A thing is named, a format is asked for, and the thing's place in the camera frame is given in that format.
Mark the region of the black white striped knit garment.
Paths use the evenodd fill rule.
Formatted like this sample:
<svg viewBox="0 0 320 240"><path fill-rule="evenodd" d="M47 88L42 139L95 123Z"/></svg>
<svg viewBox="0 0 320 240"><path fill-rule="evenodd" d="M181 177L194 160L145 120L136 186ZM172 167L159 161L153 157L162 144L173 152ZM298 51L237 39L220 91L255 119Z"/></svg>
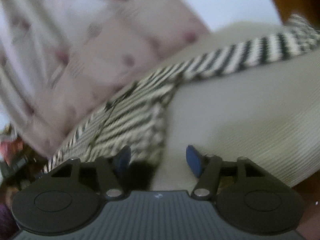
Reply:
<svg viewBox="0 0 320 240"><path fill-rule="evenodd" d="M113 157L124 146L131 148L133 162L155 167L165 142L164 112L181 84L289 60L318 45L319 31L305 18L293 14L283 31L158 69L80 123L44 170L49 172L71 157L86 162Z"/></svg>

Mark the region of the beige textured bed sheet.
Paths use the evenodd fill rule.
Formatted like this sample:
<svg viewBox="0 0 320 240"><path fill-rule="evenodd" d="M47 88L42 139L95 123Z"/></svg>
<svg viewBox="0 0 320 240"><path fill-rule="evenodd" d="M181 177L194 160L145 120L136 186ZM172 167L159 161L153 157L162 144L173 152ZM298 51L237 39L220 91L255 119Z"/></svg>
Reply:
<svg viewBox="0 0 320 240"><path fill-rule="evenodd" d="M249 158L295 186L319 170L319 50L186 83L166 114L167 144L153 191L193 189L188 145L225 161Z"/></svg>

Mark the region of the pink leaf-print quilt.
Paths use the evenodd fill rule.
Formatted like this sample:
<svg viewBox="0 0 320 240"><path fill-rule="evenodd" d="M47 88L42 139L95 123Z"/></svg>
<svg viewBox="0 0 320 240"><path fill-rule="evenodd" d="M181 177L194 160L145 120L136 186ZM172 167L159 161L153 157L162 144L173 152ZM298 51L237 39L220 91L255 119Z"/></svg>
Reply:
<svg viewBox="0 0 320 240"><path fill-rule="evenodd" d="M98 105L206 33L182 0L1 0L1 105L50 157Z"/></svg>

